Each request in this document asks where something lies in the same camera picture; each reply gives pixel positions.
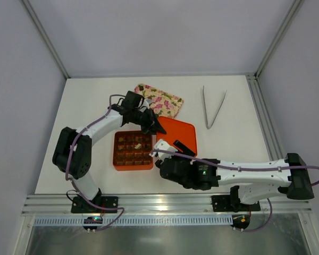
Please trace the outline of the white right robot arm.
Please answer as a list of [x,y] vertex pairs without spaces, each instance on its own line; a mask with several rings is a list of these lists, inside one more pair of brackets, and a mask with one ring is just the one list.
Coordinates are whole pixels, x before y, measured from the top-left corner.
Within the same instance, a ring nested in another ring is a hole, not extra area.
[[296,153],[265,163],[236,163],[199,159],[181,142],[175,148],[160,139],[149,155],[156,158],[161,178],[185,189],[207,191],[230,186],[230,206],[234,211],[271,197],[314,198],[306,164]]

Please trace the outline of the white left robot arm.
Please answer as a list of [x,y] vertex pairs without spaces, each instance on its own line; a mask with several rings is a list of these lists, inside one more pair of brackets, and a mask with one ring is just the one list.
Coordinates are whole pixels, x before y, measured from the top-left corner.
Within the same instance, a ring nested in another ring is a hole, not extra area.
[[108,208],[99,202],[101,190],[89,173],[93,146],[110,132],[129,123],[139,125],[144,134],[166,133],[148,99],[132,91],[116,97],[118,102],[110,102],[106,113],[98,119],[78,129],[63,128],[52,158],[52,163],[65,174],[65,180],[72,184],[85,204],[103,211],[108,211]]

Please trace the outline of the orange box lid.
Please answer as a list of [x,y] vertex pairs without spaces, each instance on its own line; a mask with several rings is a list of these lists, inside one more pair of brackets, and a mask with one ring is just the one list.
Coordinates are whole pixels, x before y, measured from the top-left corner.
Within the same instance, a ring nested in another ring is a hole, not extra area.
[[156,141],[163,139],[168,144],[173,146],[174,142],[178,140],[197,156],[198,150],[196,130],[192,124],[164,116],[160,116],[158,121],[166,131],[166,134],[157,132]]

